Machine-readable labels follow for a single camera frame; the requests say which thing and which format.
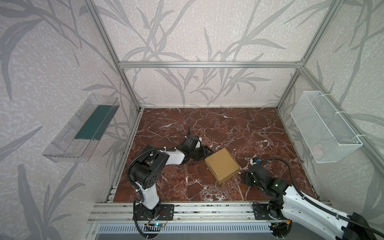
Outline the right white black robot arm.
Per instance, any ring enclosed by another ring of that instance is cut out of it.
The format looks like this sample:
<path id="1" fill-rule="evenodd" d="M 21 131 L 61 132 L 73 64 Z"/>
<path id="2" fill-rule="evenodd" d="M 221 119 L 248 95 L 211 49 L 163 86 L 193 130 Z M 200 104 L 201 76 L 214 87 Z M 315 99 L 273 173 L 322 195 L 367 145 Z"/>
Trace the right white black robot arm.
<path id="1" fill-rule="evenodd" d="M 296 222 L 326 240 L 375 240 L 383 233 L 369 226 L 367 220 L 357 214 L 348 215 L 333 209 L 301 192 L 294 183 L 273 178 L 260 163 L 251 165 L 242 174 L 242 182 L 256 187 L 271 199 L 267 204 L 253 203 L 257 220 L 276 220 L 270 226 L 277 239 L 283 239 Z"/>

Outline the brown cardboard box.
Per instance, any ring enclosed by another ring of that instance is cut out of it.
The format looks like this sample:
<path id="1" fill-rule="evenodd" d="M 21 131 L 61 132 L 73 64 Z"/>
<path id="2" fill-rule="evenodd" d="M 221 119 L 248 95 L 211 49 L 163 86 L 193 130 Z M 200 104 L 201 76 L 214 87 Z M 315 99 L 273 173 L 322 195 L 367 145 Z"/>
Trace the brown cardboard box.
<path id="1" fill-rule="evenodd" d="M 218 184 L 222 184 L 240 172 L 240 165 L 224 148 L 205 159 L 205 164 Z"/>

